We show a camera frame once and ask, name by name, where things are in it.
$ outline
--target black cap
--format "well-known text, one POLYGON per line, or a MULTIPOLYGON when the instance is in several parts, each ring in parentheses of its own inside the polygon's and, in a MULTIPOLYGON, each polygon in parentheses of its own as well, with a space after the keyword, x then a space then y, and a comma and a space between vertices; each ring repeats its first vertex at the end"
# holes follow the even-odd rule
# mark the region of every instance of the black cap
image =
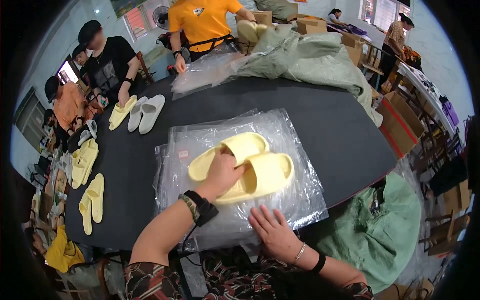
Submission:
POLYGON ((75 60, 80 53, 85 52, 86 50, 87 47, 85 45, 78 45, 77 48, 75 48, 72 52, 73 60, 75 60))
POLYGON ((55 116, 55 114, 53 113, 53 110, 51 110, 51 109, 45 110, 45 114, 43 115, 43 126, 42 127, 45 127, 45 125, 47 125, 48 119, 51 116, 55 116))
POLYGON ((47 80, 47 83, 45 84, 45 95, 47 95, 49 103, 52 103, 53 99, 55 99, 59 85, 60 80, 56 76, 52 76, 47 80))
POLYGON ((90 44, 95 34, 101 30, 102 26, 97 20, 91 20, 84 24, 78 33, 78 42, 85 47, 90 44))

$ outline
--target white wall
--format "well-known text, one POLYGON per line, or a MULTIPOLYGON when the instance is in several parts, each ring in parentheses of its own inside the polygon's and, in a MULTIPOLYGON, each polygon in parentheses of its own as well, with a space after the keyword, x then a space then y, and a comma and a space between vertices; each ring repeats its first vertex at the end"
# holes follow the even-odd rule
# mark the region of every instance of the white wall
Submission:
POLYGON ((467 77, 455 48, 428 7, 420 0, 411 0, 410 6, 415 28, 407 34, 405 43, 422 56, 423 72, 454 106, 463 139, 463 120, 475 114, 467 77))
MULTIPOLYGON (((75 47, 77 47, 78 32, 86 22, 93 19, 99 21, 106 36, 124 37, 130 42, 135 52, 147 53, 158 47, 159 45, 155 43, 156 39, 159 35, 166 32, 157 28, 133 43, 123 19, 117 19, 110 0, 72 0, 71 5, 67 5, 66 10, 62 13, 67 14, 66 16, 58 17, 58 19, 64 19, 63 23, 56 31, 53 31, 53 37, 49 39, 43 53, 38 53, 34 69, 24 79, 22 84, 23 90, 20 91, 16 109, 32 86, 35 88, 35 94, 43 106, 47 109, 52 108, 45 96, 45 82, 49 77, 55 75, 55 72, 61 67, 67 56, 71 55, 75 47)), ((40 154, 14 126, 10 155, 14 168, 24 176, 25 167, 28 164, 37 163, 39 157, 40 154)))

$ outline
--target black table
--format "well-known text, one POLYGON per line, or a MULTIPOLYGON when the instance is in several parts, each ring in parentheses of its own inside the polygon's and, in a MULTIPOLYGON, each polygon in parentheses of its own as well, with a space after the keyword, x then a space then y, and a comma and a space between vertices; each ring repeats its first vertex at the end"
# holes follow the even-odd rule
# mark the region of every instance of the black table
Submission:
POLYGON ((172 101, 163 79, 147 88, 148 97, 163 94, 166 103, 152 131, 128 132, 128 117, 108 129, 112 107, 97 122, 100 149, 87 185, 68 195, 66 229, 69 239, 97 247, 131 250, 156 207, 154 148, 168 142, 168 129, 238 116, 251 109, 285 108, 305 152, 324 187, 327 207, 333 207, 383 178, 396 165, 387 141, 347 91, 285 79, 242 78, 172 101), (92 221, 84 233, 78 204, 97 173, 105 177, 103 220, 92 221))

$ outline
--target purple bag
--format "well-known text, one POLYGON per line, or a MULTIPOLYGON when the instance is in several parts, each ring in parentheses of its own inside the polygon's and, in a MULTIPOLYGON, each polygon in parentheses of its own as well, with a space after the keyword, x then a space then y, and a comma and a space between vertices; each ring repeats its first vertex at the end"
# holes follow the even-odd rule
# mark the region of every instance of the purple bag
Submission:
POLYGON ((455 109, 453 108, 452 103, 450 101, 447 101, 443 104, 442 110, 444 114, 447 116, 448 121, 452 125, 453 128, 455 128, 459 123, 460 120, 458 119, 455 109))
POLYGON ((352 33, 359 35, 359 36, 366 36, 367 32, 363 29, 360 29, 352 24, 348 24, 348 28, 352 31, 352 33))

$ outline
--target patterned blouse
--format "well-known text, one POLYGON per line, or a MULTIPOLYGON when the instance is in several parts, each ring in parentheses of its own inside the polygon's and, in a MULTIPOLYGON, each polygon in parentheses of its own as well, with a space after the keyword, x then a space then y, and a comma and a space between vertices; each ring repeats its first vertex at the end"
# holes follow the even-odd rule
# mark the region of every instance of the patterned blouse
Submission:
POLYGON ((405 32, 403 31, 403 24, 400 21, 395 21, 390 24, 390 28, 388 29, 387 36, 385 37, 384 44, 387 44, 392 48, 392 50, 398 55, 402 56, 400 52, 396 49, 396 47, 392 43, 396 41, 401 49, 403 49, 403 45, 405 44, 405 32))
MULTIPOLYGON (((200 253, 208 294, 204 300, 275 299, 268 269, 281 272, 300 271, 277 259, 259 255, 258 272, 245 274, 237 266, 251 264, 242 247, 200 253)), ((182 300, 180 279, 169 267, 154 263, 135 263, 125 269, 127 299, 182 300)), ((354 283, 345 291, 355 300, 373 300, 372 290, 364 283, 354 283)))

